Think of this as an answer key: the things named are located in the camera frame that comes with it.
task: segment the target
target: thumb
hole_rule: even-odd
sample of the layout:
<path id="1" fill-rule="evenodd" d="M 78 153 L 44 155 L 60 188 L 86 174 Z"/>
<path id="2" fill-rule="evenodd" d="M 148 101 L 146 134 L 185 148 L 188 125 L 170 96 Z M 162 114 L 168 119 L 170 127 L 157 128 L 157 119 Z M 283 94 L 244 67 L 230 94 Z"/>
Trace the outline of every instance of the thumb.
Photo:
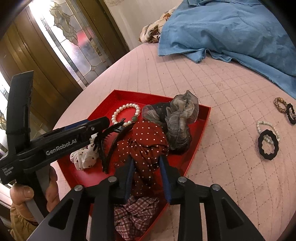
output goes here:
<path id="1" fill-rule="evenodd" d="M 34 197 L 34 191 L 29 186 L 15 183 L 10 189 L 10 197 L 15 205 L 21 205 Z"/>

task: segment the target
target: silver bolt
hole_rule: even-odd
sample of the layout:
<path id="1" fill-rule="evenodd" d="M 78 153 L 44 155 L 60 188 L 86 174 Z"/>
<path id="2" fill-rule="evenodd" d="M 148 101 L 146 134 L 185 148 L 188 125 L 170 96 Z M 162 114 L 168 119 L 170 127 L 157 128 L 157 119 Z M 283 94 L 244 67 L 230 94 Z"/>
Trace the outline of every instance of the silver bolt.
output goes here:
<path id="1" fill-rule="evenodd" d="M 116 181 L 117 181 L 117 178 L 114 177 L 114 176 L 111 176 L 111 177 L 108 178 L 108 181 L 109 181 L 110 183 L 113 183 L 113 182 L 116 182 Z"/>
<path id="2" fill-rule="evenodd" d="M 212 185 L 213 190 L 215 191 L 219 191 L 221 189 L 221 187 L 218 184 L 213 184 Z"/>
<path id="3" fill-rule="evenodd" d="M 83 188 L 82 185 L 77 185 L 77 186 L 74 187 L 74 190 L 75 190 L 75 191 L 81 191 L 82 188 Z"/>
<path id="4" fill-rule="evenodd" d="M 186 177 L 179 177 L 178 178 L 178 182 L 180 182 L 180 183 L 185 183 L 186 181 L 187 181 Z"/>

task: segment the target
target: triangular cutout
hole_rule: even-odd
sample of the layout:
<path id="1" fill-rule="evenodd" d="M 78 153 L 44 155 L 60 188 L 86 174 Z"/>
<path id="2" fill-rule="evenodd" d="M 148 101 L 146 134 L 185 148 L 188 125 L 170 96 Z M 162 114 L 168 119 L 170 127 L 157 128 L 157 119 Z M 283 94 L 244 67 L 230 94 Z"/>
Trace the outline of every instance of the triangular cutout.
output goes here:
<path id="1" fill-rule="evenodd" d="M 228 229 L 233 229 L 244 224 L 242 218 L 236 213 L 226 199 L 222 199 L 221 204 Z"/>
<path id="2" fill-rule="evenodd" d="M 48 225 L 60 230 L 66 228 L 68 217 L 73 205 L 73 199 L 68 199 L 57 213 L 50 219 Z"/>

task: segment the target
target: blue cloth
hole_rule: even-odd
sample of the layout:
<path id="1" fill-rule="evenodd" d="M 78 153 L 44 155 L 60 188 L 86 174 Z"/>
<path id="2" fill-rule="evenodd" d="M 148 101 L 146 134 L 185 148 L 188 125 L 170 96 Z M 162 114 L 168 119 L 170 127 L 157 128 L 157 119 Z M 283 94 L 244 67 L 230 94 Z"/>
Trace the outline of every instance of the blue cloth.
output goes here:
<path id="1" fill-rule="evenodd" d="M 162 29 L 158 53 L 199 62 L 206 51 L 237 60 L 296 99 L 296 49 L 258 0 L 183 0 Z"/>

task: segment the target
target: red box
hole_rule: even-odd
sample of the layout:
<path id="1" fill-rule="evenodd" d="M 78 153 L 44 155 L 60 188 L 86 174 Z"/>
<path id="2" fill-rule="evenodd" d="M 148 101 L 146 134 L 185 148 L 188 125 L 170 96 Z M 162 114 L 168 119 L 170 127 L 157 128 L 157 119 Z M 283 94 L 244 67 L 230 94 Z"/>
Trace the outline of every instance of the red box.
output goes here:
<path id="1" fill-rule="evenodd" d="M 170 102 L 172 98 L 165 96 L 158 96 L 146 93 L 138 93 L 131 91 L 121 91 L 114 90 L 110 93 L 105 100 L 92 112 L 88 117 L 88 120 L 94 120 L 102 116 L 107 116 L 111 119 L 113 113 L 127 103 L 136 103 L 141 109 L 147 104 L 156 104 L 158 102 Z M 169 155 L 168 162 L 171 166 L 177 167 L 181 175 L 186 175 L 193 157 L 197 151 L 198 145 L 201 141 L 202 135 L 204 133 L 207 121 L 210 115 L 211 107 L 199 105 L 198 118 L 195 123 L 189 125 L 189 129 L 192 135 L 192 141 L 189 150 L 183 155 Z M 125 117 L 130 120 L 134 115 L 134 108 L 125 109 L 123 112 L 119 113 L 117 120 Z M 110 146 L 116 134 L 112 135 L 107 140 L 107 146 Z M 83 171 L 76 170 L 74 164 L 70 161 L 70 156 L 65 156 L 58 160 L 59 166 L 69 183 L 70 187 L 73 188 L 77 184 L 81 184 L 84 187 L 90 187 L 99 184 L 103 179 L 114 174 L 114 169 L 110 167 L 110 173 L 105 174 L 102 172 L 102 165 L 98 161 L 92 168 L 85 169 Z M 146 234 L 152 229 L 156 224 L 158 218 L 163 214 L 168 204 L 166 203 L 164 197 L 162 196 L 160 201 L 159 212 L 155 216 L 153 222 L 151 223 L 148 230 L 142 235 L 142 237 L 136 238 L 136 241 L 142 240 Z"/>

